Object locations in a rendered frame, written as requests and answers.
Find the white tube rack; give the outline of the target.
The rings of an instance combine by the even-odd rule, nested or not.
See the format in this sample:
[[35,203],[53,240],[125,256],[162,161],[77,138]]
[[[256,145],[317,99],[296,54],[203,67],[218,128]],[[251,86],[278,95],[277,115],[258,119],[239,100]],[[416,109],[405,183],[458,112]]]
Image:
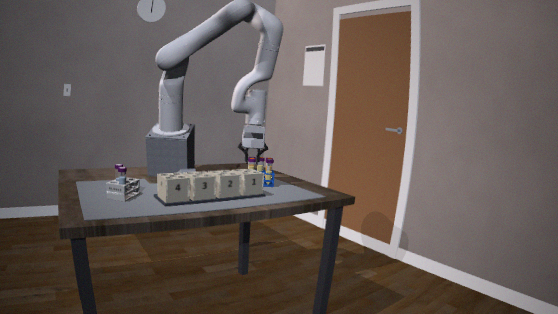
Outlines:
[[[127,186],[126,192],[125,192],[125,186]],[[126,177],[125,185],[119,185],[119,181],[116,181],[115,179],[113,181],[106,183],[106,191],[107,191],[107,199],[126,202],[127,200],[140,194],[140,179]]]

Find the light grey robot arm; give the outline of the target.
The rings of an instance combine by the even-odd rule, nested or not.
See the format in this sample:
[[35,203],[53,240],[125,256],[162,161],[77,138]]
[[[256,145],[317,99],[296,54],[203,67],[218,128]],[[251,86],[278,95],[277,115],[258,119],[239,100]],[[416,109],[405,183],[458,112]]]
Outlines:
[[[258,30],[261,38],[254,69],[236,85],[231,107],[236,113],[246,113],[246,124],[255,125],[244,126],[244,132],[265,134],[265,127],[260,126],[265,123],[267,92],[248,89],[258,82],[272,78],[283,25],[272,13],[252,1],[247,1],[250,0],[232,1],[202,24],[158,51],[156,64],[163,70],[163,74],[159,84],[160,127],[159,124],[153,127],[154,134],[175,137],[189,132],[189,126],[183,123],[183,84],[189,56],[243,20]],[[247,90],[248,95],[245,96]]]

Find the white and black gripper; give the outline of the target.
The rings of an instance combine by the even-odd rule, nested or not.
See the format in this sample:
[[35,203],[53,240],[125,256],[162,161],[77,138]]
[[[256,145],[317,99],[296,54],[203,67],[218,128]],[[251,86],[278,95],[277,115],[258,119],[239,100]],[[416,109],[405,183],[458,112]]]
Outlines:
[[[245,137],[245,136],[246,137]],[[245,137],[245,138],[244,138]],[[246,148],[246,150],[243,148]],[[246,164],[248,163],[248,149],[249,148],[254,148],[258,150],[257,153],[257,158],[256,159],[256,164],[258,164],[258,162],[260,161],[260,155],[268,150],[268,147],[265,143],[265,134],[263,133],[249,133],[249,132],[243,132],[243,138],[241,143],[239,144],[238,148],[240,150],[243,151],[243,153],[245,154],[245,161]],[[264,148],[264,149],[262,149]],[[260,149],[262,149],[260,151]]]

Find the white bucket adapter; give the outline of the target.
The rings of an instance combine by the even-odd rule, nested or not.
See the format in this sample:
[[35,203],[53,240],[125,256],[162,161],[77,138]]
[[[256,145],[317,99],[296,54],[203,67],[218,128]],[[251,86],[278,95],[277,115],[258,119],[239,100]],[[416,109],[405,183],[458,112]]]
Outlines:
[[157,174],[157,184],[158,197],[165,203],[190,201],[190,178],[182,173]]
[[236,169],[232,170],[241,174],[241,195],[257,195],[263,194],[264,173],[254,169]]
[[190,178],[190,199],[192,201],[216,199],[216,176],[205,171],[183,172],[183,175]]
[[241,174],[230,170],[208,171],[216,176],[216,197],[239,197],[241,189]]

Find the grey bench mat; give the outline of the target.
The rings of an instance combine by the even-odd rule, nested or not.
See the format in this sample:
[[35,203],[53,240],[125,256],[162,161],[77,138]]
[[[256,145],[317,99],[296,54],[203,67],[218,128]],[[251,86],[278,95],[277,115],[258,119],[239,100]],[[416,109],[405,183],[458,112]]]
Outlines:
[[76,182],[84,221],[208,212],[326,197],[274,178],[274,187],[263,187],[265,197],[164,206],[154,197],[158,194],[157,183],[140,179],[140,194],[123,202],[107,199],[109,181],[113,180]]

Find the blue tube rack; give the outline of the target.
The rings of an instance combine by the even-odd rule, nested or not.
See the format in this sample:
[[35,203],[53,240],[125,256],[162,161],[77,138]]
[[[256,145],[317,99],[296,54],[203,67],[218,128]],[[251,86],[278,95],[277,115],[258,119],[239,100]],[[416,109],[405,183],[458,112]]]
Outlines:
[[[265,176],[264,176],[264,186],[263,187],[274,187],[274,175],[275,175],[274,171],[272,171],[271,174],[266,173],[265,170],[260,171],[260,172],[264,173],[265,175],[272,175],[272,180],[265,180]],[[269,185],[267,185],[266,182],[271,182],[271,183]]]

